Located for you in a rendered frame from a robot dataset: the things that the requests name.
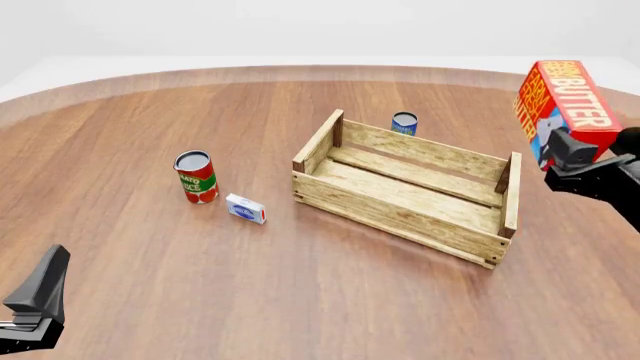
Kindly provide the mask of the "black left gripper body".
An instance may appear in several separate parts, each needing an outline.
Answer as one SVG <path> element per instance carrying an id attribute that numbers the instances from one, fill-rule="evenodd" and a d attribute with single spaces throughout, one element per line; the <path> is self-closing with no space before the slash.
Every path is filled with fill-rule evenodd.
<path id="1" fill-rule="evenodd" d="M 53 349 L 64 329 L 57 320 L 41 313 L 14 313 L 0 321 L 0 354 Z"/>

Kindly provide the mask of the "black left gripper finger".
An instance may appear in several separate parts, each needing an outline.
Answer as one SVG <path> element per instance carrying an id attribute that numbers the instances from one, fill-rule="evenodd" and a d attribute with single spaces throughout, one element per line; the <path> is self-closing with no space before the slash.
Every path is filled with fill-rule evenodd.
<path id="1" fill-rule="evenodd" d="M 38 316 L 63 324 L 64 284 L 70 257 L 63 245 L 53 245 L 3 305 L 14 311 L 14 316 Z"/>

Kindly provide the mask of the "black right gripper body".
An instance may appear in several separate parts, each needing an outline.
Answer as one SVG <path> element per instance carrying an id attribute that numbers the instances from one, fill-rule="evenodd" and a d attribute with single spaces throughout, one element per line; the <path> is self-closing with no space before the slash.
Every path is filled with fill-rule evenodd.
<path id="1" fill-rule="evenodd" d="M 571 171 L 552 166 L 544 181 L 552 191 L 610 204 L 635 205 L 636 156 L 620 155 Z"/>

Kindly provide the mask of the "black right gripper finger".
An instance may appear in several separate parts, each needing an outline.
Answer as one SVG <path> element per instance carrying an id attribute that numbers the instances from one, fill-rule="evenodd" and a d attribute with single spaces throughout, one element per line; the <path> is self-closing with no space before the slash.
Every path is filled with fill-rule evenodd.
<path id="1" fill-rule="evenodd" d="M 598 146 L 576 140 L 566 128 L 550 132 L 546 145 L 541 150 L 541 170 L 552 165 L 561 170 L 577 170 L 593 164 Z"/>

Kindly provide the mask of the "red butter box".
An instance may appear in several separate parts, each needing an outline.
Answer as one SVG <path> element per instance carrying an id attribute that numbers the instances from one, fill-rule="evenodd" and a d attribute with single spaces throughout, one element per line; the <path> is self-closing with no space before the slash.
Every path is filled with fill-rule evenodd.
<path id="1" fill-rule="evenodd" d="M 541 170 L 541 150 L 557 128 L 598 146 L 595 162 L 622 131 L 611 107 L 581 62 L 535 62 L 514 101 L 514 111 Z"/>

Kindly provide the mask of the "wooden slat tray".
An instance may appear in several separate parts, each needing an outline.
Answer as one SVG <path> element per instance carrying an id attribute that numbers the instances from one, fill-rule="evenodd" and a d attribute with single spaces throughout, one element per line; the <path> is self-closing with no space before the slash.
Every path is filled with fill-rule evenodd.
<path id="1" fill-rule="evenodd" d="M 294 200 L 494 269 L 518 228 L 522 155 L 399 134 L 334 110 L 292 161 Z"/>

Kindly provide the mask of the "blue tin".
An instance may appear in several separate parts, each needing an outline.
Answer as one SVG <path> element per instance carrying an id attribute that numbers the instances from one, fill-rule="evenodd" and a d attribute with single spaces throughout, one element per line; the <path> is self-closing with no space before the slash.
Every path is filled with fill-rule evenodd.
<path id="1" fill-rule="evenodd" d="M 418 117 L 409 112 L 398 112 L 392 116 L 391 131 L 399 134 L 415 136 L 417 132 Z"/>

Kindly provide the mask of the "red tomato sauce tin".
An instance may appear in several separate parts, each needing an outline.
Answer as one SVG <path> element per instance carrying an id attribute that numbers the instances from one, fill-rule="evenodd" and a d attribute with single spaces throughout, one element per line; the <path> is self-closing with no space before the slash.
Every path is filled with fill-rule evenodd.
<path id="1" fill-rule="evenodd" d="M 219 194 L 216 173 L 210 156 L 201 150 L 179 155 L 173 165 L 187 200 L 194 204 L 211 203 Z"/>

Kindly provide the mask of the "small white printed box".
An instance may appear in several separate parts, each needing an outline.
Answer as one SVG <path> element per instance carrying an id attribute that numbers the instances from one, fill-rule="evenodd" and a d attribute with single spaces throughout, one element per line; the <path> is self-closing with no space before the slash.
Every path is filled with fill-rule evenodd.
<path id="1" fill-rule="evenodd" d="M 236 194 L 229 194 L 225 198 L 228 212 L 256 224 L 264 224 L 266 221 L 265 206 L 248 200 Z"/>

